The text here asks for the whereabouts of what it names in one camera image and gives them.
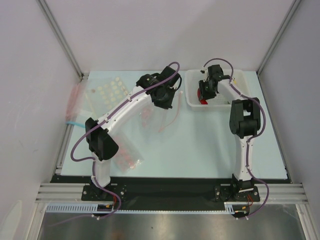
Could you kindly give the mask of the red toy chili pepper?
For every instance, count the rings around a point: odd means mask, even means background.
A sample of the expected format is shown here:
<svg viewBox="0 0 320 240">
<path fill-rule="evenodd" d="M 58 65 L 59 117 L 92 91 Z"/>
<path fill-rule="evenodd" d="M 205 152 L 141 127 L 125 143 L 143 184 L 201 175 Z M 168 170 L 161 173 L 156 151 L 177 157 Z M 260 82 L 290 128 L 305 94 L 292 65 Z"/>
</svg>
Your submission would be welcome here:
<svg viewBox="0 0 320 240">
<path fill-rule="evenodd" d="M 203 98 L 200 89 L 197 90 L 197 97 L 198 97 L 198 101 L 200 102 L 201 105 L 207 105 L 208 104 L 208 102 Z"/>
</svg>

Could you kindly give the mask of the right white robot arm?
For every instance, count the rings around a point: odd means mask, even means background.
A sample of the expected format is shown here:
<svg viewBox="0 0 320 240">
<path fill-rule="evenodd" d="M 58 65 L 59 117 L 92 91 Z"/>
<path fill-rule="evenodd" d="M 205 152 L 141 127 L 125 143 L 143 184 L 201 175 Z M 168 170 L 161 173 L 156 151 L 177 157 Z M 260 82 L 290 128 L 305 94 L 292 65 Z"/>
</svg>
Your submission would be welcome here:
<svg viewBox="0 0 320 240">
<path fill-rule="evenodd" d="M 226 75 L 219 64 L 211 65 L 200 71 L 204 79 L 198 82 L 198 100 L 205 103 L 218 94 L 224 96 L 231 105 L 229 129 L 235 137 L 236 164 L 232 174 L 230 194 L 242 201 L 254 190 L 252 173 L 252 152 L 254 138 L 258 131 L 264 130 L 261 125 L 261 105 L 257 97 L 246 96 L 233 82 L 232 74 Z"/>
</svg>

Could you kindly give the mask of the clear strawberry zip bag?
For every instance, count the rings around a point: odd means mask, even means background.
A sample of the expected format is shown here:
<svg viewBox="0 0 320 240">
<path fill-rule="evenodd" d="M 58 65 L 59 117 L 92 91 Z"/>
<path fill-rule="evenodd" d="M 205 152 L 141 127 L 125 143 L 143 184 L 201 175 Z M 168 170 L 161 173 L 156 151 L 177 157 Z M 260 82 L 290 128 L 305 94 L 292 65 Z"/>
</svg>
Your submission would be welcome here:
<svg viewBox="0 0 320 240">
<path fill-rule="evenodd" d="M 163 133 L 170 125 L 177 121 L 182 106 L 183 91 L 173 97 L 173 107 L 162 109 L 152 103 L 145 106 L 139 114 L 139 123 L 143 130 L 150 133 Z"/>
</svg>

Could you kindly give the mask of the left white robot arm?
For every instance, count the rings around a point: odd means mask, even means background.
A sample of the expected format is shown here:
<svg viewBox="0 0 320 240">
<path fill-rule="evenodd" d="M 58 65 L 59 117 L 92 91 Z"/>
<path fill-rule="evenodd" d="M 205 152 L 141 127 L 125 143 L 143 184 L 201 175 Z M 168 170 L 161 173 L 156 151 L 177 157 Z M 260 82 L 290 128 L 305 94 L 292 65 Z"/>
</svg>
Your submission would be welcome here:
<svg viewBox="0 0 320 240">
<path fill-rule="evenodd" d="M 97 120 L 89 118 L 85 122 L 88 148 L 94 158 L 91 180 L 94 183 L 92 194 L 99 200 L 105 200 L 110 195 L 111 159 L 120 147 L 115 140 L 118 130 L 133 115 L 149 104 L 168 110 L 178 87 L 176 82 L 182 83 L 178 70 L 166 66 L 161 73 L 145 74 L 135 83 L 132 91 L 110 112 Z"/>
</svg>

